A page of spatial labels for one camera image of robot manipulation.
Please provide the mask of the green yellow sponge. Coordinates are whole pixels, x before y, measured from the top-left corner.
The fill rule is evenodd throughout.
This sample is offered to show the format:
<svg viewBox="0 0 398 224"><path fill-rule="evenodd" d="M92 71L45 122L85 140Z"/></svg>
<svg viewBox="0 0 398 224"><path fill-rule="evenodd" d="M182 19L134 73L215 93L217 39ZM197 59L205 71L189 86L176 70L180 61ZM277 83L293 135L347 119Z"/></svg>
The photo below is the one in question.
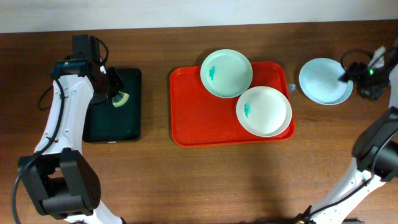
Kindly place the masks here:
<svg viewBox="0 0 398 224"><path fill-rule="evenodd" d="M121 107L129 99L129 94L118 91L118 94L112 97L112 104L115 108Z"/></svg>

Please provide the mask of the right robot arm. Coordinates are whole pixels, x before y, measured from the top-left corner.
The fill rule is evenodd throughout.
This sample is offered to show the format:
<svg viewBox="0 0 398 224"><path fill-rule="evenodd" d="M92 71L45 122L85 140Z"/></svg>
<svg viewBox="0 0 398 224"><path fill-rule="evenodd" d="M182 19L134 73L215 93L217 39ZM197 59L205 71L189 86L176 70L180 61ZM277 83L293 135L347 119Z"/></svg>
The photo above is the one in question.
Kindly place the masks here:
<svg viewBox="0 0 398 224"><path fill-rule="evenodd" d="M367 53L368 64L353 62L339 77L352 81L360 97L378 100L390 87L387 111L356 140L350 167L335 187L315 205L298 214L294 223L346 223L346 217L371 192L397 177L397 46Z"/></svg>

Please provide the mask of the black plastic tray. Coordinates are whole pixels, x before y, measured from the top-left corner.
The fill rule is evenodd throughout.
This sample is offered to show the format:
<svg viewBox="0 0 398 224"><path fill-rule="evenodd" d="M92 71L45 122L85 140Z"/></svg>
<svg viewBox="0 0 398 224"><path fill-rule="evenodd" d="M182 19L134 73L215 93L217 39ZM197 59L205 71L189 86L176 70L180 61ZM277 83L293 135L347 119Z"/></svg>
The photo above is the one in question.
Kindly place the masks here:
<svg viewBox="0 0 398 224"><path fill-rule="evenodd" d="M119 68L124 81L122 92L129 95L125 104L115 107L111 100L89 106L83 130L88 143L137 141L141 135L141 84L138 68Z"/></svg>

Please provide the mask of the red plastic tray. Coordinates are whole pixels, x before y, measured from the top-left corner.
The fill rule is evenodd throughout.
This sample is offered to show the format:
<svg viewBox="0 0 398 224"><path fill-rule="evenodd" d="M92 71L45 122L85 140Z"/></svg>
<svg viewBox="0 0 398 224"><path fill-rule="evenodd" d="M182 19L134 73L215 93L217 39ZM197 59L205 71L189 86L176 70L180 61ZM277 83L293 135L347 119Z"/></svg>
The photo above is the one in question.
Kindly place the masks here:
<svg viewBox="0 0 398 224"><path fill-rule="evenodd" d="M220 98L202 84L200 66L180 67L170 75L172 137L182 147L218 146L290 139L291 121L282 133L264 138L246 131L236 116L238 97Z"/></svg>

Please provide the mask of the mint green plate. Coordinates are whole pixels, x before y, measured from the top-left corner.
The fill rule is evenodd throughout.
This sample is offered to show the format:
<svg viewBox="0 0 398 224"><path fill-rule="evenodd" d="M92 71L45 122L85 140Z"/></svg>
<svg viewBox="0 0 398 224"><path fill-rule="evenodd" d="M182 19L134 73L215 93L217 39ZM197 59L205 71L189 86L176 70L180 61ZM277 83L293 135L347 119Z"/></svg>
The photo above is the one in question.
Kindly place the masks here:
<svg viewBox="0 0 398 224"><path fill-rule="evenodd" d="M231 49L216 50L204 59L200 68L203 86L220 98L234 98L251 85L253 70L250 61Z"/></svg>

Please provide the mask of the white plate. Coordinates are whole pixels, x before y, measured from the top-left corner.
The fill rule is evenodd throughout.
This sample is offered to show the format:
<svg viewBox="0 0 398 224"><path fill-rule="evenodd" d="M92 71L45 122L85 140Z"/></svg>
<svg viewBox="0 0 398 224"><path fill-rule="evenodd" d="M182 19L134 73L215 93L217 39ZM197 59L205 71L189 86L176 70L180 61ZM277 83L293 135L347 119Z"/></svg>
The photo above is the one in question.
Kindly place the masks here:
<svg viewBox="0 0 398 224"><path fill-rule="evenodd" d="M268 86L255 86L245 91L236 104L236 116L246 131L263 138L284 132L293 117L287 97Z"/></svg>

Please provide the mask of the light blue plate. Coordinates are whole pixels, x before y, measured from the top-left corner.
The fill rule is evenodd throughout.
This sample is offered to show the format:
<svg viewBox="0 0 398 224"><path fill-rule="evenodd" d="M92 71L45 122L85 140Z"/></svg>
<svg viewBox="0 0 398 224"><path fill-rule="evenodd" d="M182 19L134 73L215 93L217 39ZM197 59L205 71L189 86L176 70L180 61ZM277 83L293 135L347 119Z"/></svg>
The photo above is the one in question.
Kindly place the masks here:
<svg viewBox="0 0 398 224"><path fill-rule="evenodd" d="M329 58L315 58L300 70L298 80L304 95L321 105L338 105L353 92L353 82L342 82L344 74L339 62Z"/></svg>

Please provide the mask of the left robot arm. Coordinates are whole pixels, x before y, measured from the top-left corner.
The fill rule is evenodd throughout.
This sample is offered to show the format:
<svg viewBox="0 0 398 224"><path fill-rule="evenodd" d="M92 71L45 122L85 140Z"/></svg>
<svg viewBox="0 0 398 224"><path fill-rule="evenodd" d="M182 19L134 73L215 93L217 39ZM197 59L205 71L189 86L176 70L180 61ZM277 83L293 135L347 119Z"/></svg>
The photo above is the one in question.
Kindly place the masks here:
<svg viewBox="0 0 398 224"><path fill-rule="evenodd" d="M12 190L12 212L19 223L16 194L23 183L36 211L70 223L124 223L101 200L100 180L82 154L89 106L107 102L124 86L101 57L104 42L75 35L72 54L58 61L50 76L53 100L44 133L31 156L21 157Z"/></svg>

